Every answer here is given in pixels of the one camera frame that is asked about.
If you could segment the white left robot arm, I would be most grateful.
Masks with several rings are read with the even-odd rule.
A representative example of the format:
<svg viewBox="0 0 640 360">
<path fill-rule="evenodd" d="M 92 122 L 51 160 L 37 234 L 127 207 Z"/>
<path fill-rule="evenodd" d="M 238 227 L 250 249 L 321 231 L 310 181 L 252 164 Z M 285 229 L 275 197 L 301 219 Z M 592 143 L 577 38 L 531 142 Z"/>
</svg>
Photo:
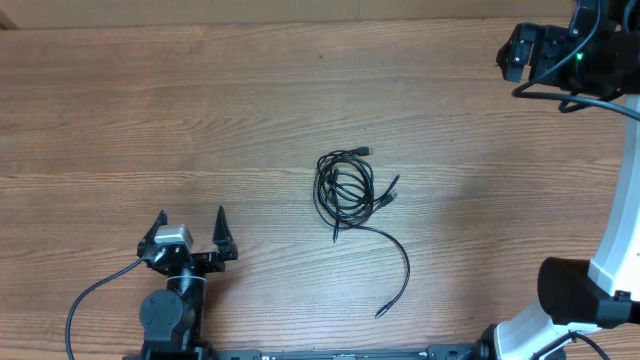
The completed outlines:
<svg viewBox="0 0 640 360">
<path fill-rule="evenodd" d="M 148 295 L 139 309 L 144 328 L 140 359 L 215 359 L 210 342 L 202 339 L 209 273 L 225 270 L 238 259 L 225 210 L 218 208 L 212 243 L 214 251 L 192 251 L 193 237 L 184 224 L 170 226 L 161 211 L 137 246 L 148 268 L 166 277 L 166 287 Z"/>
</svg>

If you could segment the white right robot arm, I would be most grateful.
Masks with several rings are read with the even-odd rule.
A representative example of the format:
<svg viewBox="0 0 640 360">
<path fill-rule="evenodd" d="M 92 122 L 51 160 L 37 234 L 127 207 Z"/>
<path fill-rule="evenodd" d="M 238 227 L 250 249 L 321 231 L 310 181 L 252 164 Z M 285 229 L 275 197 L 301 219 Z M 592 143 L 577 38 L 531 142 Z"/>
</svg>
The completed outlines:
<svg viewBox="0 0 640 360">
<path fill-rule="evenodd" d="M 567 27 L 520 23 L 496 53 L 511 96 L 567 114 L 606 109 L 625 123 L 610 215 L 588 259 L 548 257 L 531 303 L 490 325 L 477 359 L 562 359 L 564 346 L 639 321 L 639 4 L 580 1 Z"/>
</svg>

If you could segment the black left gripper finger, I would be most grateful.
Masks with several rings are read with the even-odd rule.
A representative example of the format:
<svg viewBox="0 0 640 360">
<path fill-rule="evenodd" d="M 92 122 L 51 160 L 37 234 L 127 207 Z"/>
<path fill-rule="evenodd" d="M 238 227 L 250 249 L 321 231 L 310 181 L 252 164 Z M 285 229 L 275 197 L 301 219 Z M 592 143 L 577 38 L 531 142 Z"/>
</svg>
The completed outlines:
<svg viewBox="0 0 640 360">
<path fill-rule="evenodd" d="M 145 253 L 153 244 L 158 229 L 168 224 L 168 216 L 165 210 L 161 210 L 150 229 L 137 245 L 138 253 Z"/>
<path fill-rule="evenodd" d="M 237 260 L 238 249 L 231 235 L 223 206 L 218 207 L 212 242 L 223 260 Z"/>
</svg>

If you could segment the black USB cable silver plug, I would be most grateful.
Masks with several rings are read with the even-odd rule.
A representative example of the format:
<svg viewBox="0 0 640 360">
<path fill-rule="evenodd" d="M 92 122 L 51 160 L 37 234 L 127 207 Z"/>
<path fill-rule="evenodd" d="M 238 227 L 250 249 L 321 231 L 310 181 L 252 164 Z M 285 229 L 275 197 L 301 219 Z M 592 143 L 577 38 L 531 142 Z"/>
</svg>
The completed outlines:
<svg viewBox="0 0 640 360">
<path fill-rule="evenodd" d="M 341 230 L 363 225 L 375 205 L 373 171 L 364 160 L 365 147 L 335 150 L 316 161 L 313 202 L 321 220 L 334 237 Z"/>
</svg>

